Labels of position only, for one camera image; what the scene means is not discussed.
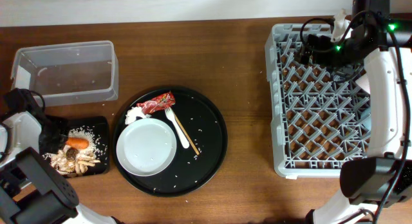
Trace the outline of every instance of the chopstick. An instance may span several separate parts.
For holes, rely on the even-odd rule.
[[[196,153],[196,155],[199,155],[199,151],[198,148],[195,146],[195,144],[192,142],[192,139],[189,137],[189,135],[187,134],[186,130],[183,128],[182,124],[180,123],[178,117],[176,116],[176,114],[174,114],[174,117],[176,118],[176,122],[179,124],[180,128],[182,129],[183,133],[185,134],[186,138],[188,139],[189,143],[191,143],[192,148],[194,150],[194,152]]]

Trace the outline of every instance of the orange carrot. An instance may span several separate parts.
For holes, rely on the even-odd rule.
[[[89,147],[89,142],[82,138],[69,137],[66,141],[66,145],[81,150]]]

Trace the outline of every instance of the green light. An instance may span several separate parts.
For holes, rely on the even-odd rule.
[[[395,30],[395,28],[397,28],[397,26],[395,24],[389,24],[388,27],[391,31],[393,31],[393,30]]]

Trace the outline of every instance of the candy wrapper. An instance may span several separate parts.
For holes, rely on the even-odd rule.
[[[171,107],[176,103],[172,92],[164,93],[163,95],[159,95],[156,98],[152,98],[149,101],[146,101],[141,104],[137,104],[137,107],[142,108],[143,114],[151,114],[155,111],[163,110],[168,107]]]

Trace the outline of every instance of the clear plastic bin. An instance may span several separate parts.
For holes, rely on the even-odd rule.
[[[12,89],[36,91],[46,106],[118,98],[118,61],[111,41],[21,48],[11,78]],[[41,104],[38,96],[35,99]]]

